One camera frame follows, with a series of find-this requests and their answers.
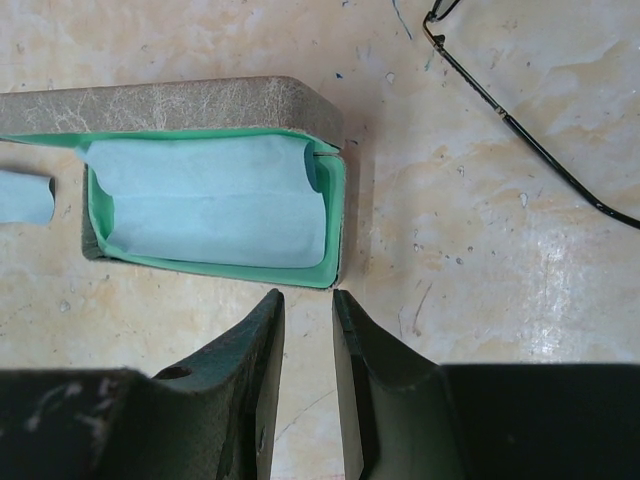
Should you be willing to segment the light blue cleaning cloth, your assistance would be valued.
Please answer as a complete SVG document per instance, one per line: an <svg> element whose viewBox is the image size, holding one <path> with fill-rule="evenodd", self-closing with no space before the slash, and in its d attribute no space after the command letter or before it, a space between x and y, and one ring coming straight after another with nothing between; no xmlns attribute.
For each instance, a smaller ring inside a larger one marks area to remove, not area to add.
<svg viewBox="0 0 640 480"><path fill-rule="evenodd" d="M1 171L2 224L47 225L55 210L54 179L47 176Z"/></svg>

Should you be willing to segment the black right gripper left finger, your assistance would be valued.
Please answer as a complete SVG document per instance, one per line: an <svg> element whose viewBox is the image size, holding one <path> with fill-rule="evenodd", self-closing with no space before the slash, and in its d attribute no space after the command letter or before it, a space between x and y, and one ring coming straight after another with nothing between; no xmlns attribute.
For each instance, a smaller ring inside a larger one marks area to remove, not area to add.
<svg viewBox="0 0 640 480"><path fill-rule="evenodd" d="M238 324L154 376L120 369L1 374L5 479L266 479L285 302L269 291Z"/></svg>

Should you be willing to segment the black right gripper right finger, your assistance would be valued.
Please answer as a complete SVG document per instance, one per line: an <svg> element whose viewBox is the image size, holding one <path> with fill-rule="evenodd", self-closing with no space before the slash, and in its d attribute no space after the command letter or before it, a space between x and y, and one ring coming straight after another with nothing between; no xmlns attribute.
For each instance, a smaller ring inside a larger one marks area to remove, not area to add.
<svg viewBox="0 0 640 480"><path fill-rule="evenodd" d="M437 364L333 294L349 479L635 479L635 364Z"/></svg>

